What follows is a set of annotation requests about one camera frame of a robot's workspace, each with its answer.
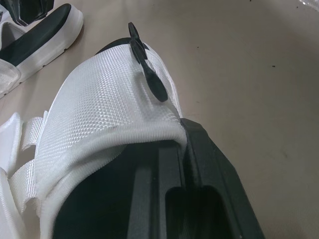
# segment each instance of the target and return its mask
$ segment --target clear plastic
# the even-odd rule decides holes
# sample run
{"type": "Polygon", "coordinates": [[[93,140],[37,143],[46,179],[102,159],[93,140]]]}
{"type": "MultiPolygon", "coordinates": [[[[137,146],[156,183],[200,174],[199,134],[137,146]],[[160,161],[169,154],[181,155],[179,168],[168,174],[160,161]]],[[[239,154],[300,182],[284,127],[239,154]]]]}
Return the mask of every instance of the clear plastic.
{"type": "Polygon", "coordinates": [[[310,6],[314,8],[315,10],[319,11],[319,0],[299,0],[304,5],[310,6]]]}

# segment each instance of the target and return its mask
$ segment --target shoe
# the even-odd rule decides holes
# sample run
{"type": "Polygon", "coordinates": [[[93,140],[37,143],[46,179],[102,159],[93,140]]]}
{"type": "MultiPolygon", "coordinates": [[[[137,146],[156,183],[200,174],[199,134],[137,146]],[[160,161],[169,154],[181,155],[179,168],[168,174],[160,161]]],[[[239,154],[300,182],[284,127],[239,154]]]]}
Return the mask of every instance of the shoe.
{"type": "Polygon", "coordinates": [[[82,25],[82,12],[68,3],[28,32],[1,23],[0,99],[69,48],[82,25]]]}
{"type": "Polygon", "coordinates": [[[235,168],[182,118],[165,64],[129,33],[76,67],[43,118],[2,126],[0,142],[21,140],[0,144],[1,238],[38,227],[40,239],[265,239],[235,168]],[[30,145],[17,167],[12,152],[30,145]]]}

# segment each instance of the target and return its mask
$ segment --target black footbed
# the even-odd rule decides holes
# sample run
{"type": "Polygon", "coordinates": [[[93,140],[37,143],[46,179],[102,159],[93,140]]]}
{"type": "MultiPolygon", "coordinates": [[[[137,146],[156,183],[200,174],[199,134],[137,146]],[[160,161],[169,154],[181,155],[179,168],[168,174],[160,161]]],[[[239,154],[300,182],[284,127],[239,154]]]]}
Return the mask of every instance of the black footbed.
{"type": "Polygon", "coordinates": [[[64,25],[71,10],[70,4],[64,4],[53,11],[38,25],[0,51],[0,59],[14,66],[32,55],[48,42],[64,25]]]}

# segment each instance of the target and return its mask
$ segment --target fabric strap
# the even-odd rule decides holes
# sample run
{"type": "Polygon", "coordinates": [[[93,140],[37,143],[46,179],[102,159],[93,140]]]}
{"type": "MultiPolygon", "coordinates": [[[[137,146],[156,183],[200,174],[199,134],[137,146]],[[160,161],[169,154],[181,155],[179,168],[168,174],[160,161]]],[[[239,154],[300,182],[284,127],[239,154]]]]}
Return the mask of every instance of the fabric strap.
{"type": "Polygon", "coordinates": [[[42,129],[43,118],[34,117],[22,128],[21,150],[24,151],[32,145],[36,145],[42,129]]]}
{"type": "Polygon", "coordinates": [[[14,65],[0,59],[0,94],[9,91],[20,77],[21,72],[14,65]]]}

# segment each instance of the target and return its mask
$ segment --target textured fabric upper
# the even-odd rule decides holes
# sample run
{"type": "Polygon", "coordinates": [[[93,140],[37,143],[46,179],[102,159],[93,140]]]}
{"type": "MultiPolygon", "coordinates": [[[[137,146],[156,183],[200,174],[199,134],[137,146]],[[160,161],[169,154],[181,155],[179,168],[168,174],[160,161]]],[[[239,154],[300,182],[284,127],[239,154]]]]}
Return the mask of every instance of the textured fabric upper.
{"type": "MultiPolygon", "coordinates": [[[[158,64],[155,71],[171,96],[163,68],[158,64]]],[[[100,130],[156,120],[179,123],[167,103],[147,92],[129,45],[102,52],[78,66],[58,92],[37,147],[36,180],[46,176],[56,160],[81,139],[100,130]]]]}

